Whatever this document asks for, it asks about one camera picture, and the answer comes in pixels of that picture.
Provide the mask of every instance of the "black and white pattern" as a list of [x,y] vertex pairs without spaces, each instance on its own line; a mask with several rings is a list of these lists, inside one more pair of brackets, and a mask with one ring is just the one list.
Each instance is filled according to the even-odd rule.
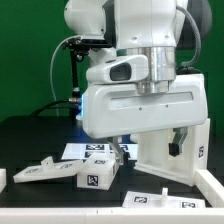
[[99,186],[99,177],[95,175],[88,175],[87,176],[87,185],[98,187]]
[[148,198],[147,197],[135,196],[134,202],[135,203],[141,203],[141,204],[147,204],[148,203]]
[[104,145],[86,145],[86,150],[104,150]]
[[127,145],[120,145],[120,148],[121,148],[123,151],[125,151],[125,152],[128,151],[128,146],[127,146]]
[[85,152],[85,159],[88,159],[92,154],[93,152]]
[[72,164],[65,164],[60,169],[67,169],[67,168],[69,168],[71,166],[72,166]]
[[97,164],[97,165],[105,165],[107,163],[106,160],[95,160],[94,164]]
[[28,170],[26,173],[35,173],[38,169],[31,169],[31,170]]
[[199,158],[203,157],[204,156],[204,146],[201,146],[199,148]]
[[181,208],[196,208],[196,204],[192,202],[181,202]]

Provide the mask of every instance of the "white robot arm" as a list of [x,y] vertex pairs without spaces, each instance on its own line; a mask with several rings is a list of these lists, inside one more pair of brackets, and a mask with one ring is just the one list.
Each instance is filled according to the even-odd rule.
[[[171,152],[178,146],[178,153],[170,153],[176,156],[182,153],[188,127],[202,125],[207,119],[203,75],[176,75],[175,51],[183,39],[185,9],[192,4],[209,8],[207,0],[70,0],[66,6],[66,22],[81,41],[105,40],[111,46],[90,50],[83,128],[93,138],[142,133],[136,169],[145,172],[163,173],[169,166],[159,153],[161,166],[154,171],[145,166],[147,159],[141,154],[147,151],[145,135],[155,149],[150,151],[152,158],[157,147],[169,147]],[[199,33],[196,25],[194,32]],[[126,55],[117,57],[118,50],[126,50]],[[164,131],[168,129],[176,133],[170,144],[170,135]],[[153,139],[164,142],[163,146]],[[192,178],[181,182],[192,185]]]

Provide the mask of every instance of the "green wall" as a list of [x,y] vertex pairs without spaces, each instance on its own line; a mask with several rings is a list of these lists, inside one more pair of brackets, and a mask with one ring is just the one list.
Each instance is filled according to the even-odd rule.
[[[49,82],[51,56],[56,46],[72,35],[64,22],[66,2],[0,1],[0,121],[10,116],[29,115],[53,101]],[[213,29],[203,43],[196,67],[205,72],[212,130],[224,138],[224,2],[210,0],[210,4]],[[188,60],[192,55],[192,51],[178,52],[178,61]],[[68,98],[72,91],[68,51],[59,52],[54,71],[57,98]],[[82,90],[84,80],[85,77],[80,77]]]

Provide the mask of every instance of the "white box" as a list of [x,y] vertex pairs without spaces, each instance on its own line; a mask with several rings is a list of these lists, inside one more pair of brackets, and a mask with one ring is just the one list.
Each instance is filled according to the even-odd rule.
[[118,168],[114,153],[93,153],[77,174],[77,187],[108,190]]

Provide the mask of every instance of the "black table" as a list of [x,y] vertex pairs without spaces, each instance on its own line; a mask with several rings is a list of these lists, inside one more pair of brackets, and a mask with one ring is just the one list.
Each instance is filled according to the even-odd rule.
[[[6,168],[7,187],[0,207],[120,207],[127,191],[204,199],[196,187],[134,170],[134,161],[121,166],[108,191],[77,188],[75,177],[15,184],[13,176],[48,156],[60,162],[66,143],[106,143],[89,138],[68,117],[11,117],[0,124],[0,168]],[[224,184],[224,142],[211,136],[209,171]]]

